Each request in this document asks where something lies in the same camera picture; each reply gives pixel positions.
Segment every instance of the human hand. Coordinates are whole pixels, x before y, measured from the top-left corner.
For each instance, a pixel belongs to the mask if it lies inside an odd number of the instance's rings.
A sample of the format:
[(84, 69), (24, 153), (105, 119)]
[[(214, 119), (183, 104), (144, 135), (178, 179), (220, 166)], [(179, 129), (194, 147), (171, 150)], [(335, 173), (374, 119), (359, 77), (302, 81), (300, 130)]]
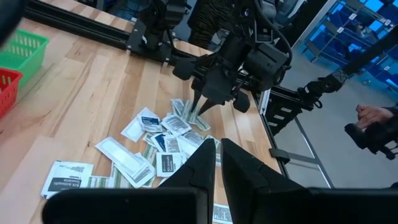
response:
[(393, 117), (391, 111), (377, 106), (358, 105), (356, 111), (358, 112), (356, 125), (361, 129), (367, 128), (375, 122), (384, 123)]

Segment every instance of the pile of packets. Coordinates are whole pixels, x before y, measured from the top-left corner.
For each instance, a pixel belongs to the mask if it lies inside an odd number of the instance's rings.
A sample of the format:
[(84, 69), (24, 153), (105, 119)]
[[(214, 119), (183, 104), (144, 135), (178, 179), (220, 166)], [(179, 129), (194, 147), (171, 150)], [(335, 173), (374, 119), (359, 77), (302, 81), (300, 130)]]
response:
[[(144, 108), (122, 131), (122, 135), (138, 142), (142, 136), (147, 143), (143, 154), (133, 154), (112, 137), (95, 147), (112, 161), (110, 177), (92, 175), (93, 164), (55, 161), (41, 195), (49, 198), (66, 189), (79, 188), (151, 188), (156, 177), (162, 184), (174, 174), (206, 139), (214, 139), (216, 166), (221, 166), (220, 141), (213, 136), (205, 138), (191, 128), (207, 131), (210, 126), (199, 116), (198, 107), (191, 113), (192, 102), (171, 100), (173, 113), (162, 120)], [(213, 221), (232, 224), (228, 206), (214, 204)]]
[[(112, 160), (108, 187), (152, 187), (156, 177), (165, 181), (174, 174), (206, 139), (214, 139), (216, 148), (220, 141), (212, 136), (203, 137), (192, 130), (191, 124), (202, 131), (210, 126), (199, 116), (198, 108), (191, 112), (192, 102), (171, 100), (173, 113), (160, 119), (144, 108), (122, 131), (122, 135), (138, 142), (142, 136), (147, 143), (144, 154), (133, 154), (112, 137), (98, 143), (99, 149)], [(216, 165), (220, 166), (220, 154)]]

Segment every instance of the gray floor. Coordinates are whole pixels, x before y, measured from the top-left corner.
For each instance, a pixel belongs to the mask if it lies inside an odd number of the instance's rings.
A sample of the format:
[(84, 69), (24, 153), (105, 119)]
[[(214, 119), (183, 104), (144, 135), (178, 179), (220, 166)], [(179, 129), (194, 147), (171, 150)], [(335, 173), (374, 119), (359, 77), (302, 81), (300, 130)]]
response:
[[(333, 71), (322, 62), (310, 63), (294, 50), (292, 69), (287, 72), (282, 86), (297, 89), (317, 77)], [(356, 79), (348, 80), (343, 88), (323, 95), (323, 108), (304, 111), (298, 116), (326, 172), (335, 187), (383, 188), (398, 182), (398, 160), (389, 161), (383, 155), (374, 155), (356, 147), (344, 132), (344, 126), (357, 121), (355, 107), (358, 104), (392, 106), (396, 103), (387, 94), (362, 85)], [(278, 148), (311, 157), (302, 134), (293, 121), (276, 137)], [(290, 178), (306, 187), (327, 187), (317, 166), (299, 161), (287, 165)]]

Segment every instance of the wooden tabletop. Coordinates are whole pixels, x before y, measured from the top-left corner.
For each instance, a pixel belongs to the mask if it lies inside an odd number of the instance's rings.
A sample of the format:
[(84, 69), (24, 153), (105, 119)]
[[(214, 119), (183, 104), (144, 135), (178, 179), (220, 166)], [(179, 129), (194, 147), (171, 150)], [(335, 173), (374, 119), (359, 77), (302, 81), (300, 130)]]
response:
[[(75, 1), (47, 2), (104, 24), (132, 29), (128, 21)], [(0, 121), (0, 217), (1, 223), (40, 223), (45, 203), (40, 191), (55, 160), (94, 164), (93, 175), (109, 176), (111, 161), (95, 144), (112, 136), (130, 151), (143, 152), (144, 141), (134, 143), (120, 132), (143, 107), (163, 118), (172, 111), (170, 99), (192, 100), (193, 91), (190, 82), (173, 76), (173, 67), (166, 64), (27, 19), (20, 28), (44, 35), (50, 42), (42, 68), (19, 91), (17, 105)], [(191, 54), (208, 53), (185, 42), (175, 44)], [(211, 129), (195, 130), (204, 136), (229, 138), (279, 171), (249, 97), (247, 113), (234, 110), (231, 103), (216, 106), (202, 116)], [(219, 167), (215, 203), (228, 204)]]

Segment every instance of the plastic basket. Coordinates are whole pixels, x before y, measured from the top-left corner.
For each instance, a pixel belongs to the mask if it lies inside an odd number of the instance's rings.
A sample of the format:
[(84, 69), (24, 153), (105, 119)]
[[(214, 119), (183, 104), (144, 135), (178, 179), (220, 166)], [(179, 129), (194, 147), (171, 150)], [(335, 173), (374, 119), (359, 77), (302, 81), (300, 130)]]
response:
[(18, 83), (22, 74), (0, 68), (0, 119), (6, 115), (17, 100)]
[(0, 68), (23, 74), (22, 87), (42, 66), (45, 47), (49, 40), (41, 35), (18, 29), (9, 43), (0, 52)]

